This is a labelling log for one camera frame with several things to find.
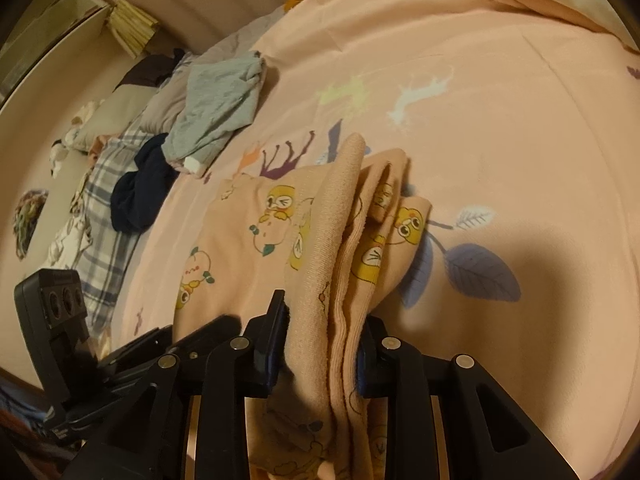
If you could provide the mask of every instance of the mattress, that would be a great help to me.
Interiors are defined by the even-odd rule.
[[[255,48],[255,122],[176,181],[118,343],[172,322],[220,181],[331,162],[359,132],[404,149],[404,193],[433,204],[375,314],[425,354],[477,358],[581,479],[606,468],[640,418],[640,58],[490,0],[305,0]]]

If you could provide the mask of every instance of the bed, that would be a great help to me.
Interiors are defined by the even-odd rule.
[[[360,132],[404,149],[404,193],[433,204],[423,279],[376,313],[422,352],[475,355],[594,478],[640,419],[640,60],[596,30],[496,0],[305,0],[255,45],[254,124],[167,197],[114,343],[172,323],[223,180],[331,162]]]

